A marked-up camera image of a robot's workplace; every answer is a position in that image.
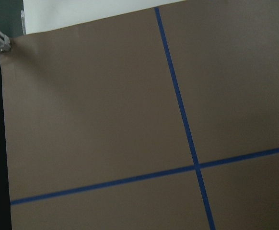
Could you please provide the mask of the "blue tape line crosswise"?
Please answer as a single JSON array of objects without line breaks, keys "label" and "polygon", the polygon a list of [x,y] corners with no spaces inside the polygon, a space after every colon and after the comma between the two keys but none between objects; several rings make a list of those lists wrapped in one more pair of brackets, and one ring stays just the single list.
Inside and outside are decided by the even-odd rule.
[{"label": "blue tape line crosswise", "polygon": [[[201,163],[199,165],[199,167],[200,167],[200,169],[205,169],[205,168],[215,167],[215,166],[219,166],[219,165],[225,165],[225,164],[230,164],[230,163],[234,163],[234,162],[265,157],[265,156],[274,155],[274,154],[279,154],[279,148],[268,149],[268,150],[264,150],[264,151],[244,154],[244,155],[235,156],[235,157],[229,157],[229,158],[220,159],[220,160],[216,160],[216,161],[204,162],[204,163]],[[194,165],[188,165],[185,167],[179,167],[179,168],[169,169],[169,170],[165,170],[165,171],[153,172],[153,173],[148,173],[148,174],[143,174],[143,175],[138,175],[138,176],[133,176],[133,177],[128,177],[128,178],[118,179],[118,180],[114,180],[114,181],[108,181],[108,182],[103,182],[103,183],[98,183],[98,184],[92,184],[92,185],[81,186],[81,187],[76,187],[76,188],[72,188],[72,189],[66,189],[66,190],[41,194],[41,195],[20,198],[20,199],[12,200],[10,202],[10,205],[15,206],[15,205],[20,205],[20,204],[26,204],[26,203],[30,203],[30,202],[39,201],[39,200],[51,199],[51,198],[59,197],[59,196],[68,196],[71,194],[82,193],[82,192],[86,192],[86,191],[107,188],[107,187],[117,186],[117,185],[121,185],[121,184],[134,183],[137,181],[144,181],[144,180],[148,180],[148,179],[164,177],[164,176],[179,174],[179,173],[185,173],[185,172],[190,172],[190,171],[194,171],[194,170],[195,170]]]}]

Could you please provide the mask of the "blue tape line left lengthwise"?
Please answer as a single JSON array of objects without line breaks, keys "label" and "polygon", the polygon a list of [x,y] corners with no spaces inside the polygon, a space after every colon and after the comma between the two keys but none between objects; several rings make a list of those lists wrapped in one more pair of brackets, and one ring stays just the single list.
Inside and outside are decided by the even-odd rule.
[{"label": "blue tape line left lengthwise", "polygon": [[169,71],[170,71],[170,75],[171,75],[176,99],[177,99],[180,114],[181,114],[181,117],[182,117],[182,122],[183,122],[183,126],[184,126],[184,129],[185,129],[185,133],[186,133],[186,137],[187,137],[187,141],[188,141],[188,146],[189,146],[189,149],[190,149],[191,158],[192,158],[192,161],[193,161],[193,164],[194,164],[195,173],[196,173],[196,177],[197,177],[197,181],[198,181],[198,185],[199,185],[199,189],[200,189],[201,198],[202,198],[202,201],[203,201],[206,217],[207,217],[207,220],[208,220],[209,228],[211,230],[216,230],[215,222],[214,222],[214,219],[213,219],[213,215],[212,215],[212,211],[211,211],[211,207],[210,207],[210,203],[209,203],[209,198],[208,198],[208,195],[207,195],[206,187],[205,187],[205,184],[204,184],[204,179],[203,179],[202,172],[201,172],[201,167],[200,167],[198,156],[197,156],[196,147],[195,147],[195,144],[194,144],[194,140],[193,140],[193,137],[192,137],[192,132],[191,132],[189,122],[188,122],[188,118],[187,118],[187,115],[186,115],[186,111],[185,111],[185,107],[184,107],[184,103],[183,103],[183,98],[182,98],[180,88],[179,88],[179,84],[178,84],[178,80],[177,80],[177,77],[176,77],[176,72],[175,72],[175,69],[174,69],[174,64],[173,64],[170,49],[169,49],[169,46],[168,46],[166,33],[165,33],[165,29],[164,29],[164,25],[163,25],[163,21],[162,21],[161,12],[160,12],[159,7],[154,7],[154,12],[155,12],[155,15],[156,15],[156,20],[157,20],[158,27],[159,27],[159,32],[160,32],[160,35],[161,35],[161,40],[162,40],[162,44],[163,44],[168,68],[169,68]]}]

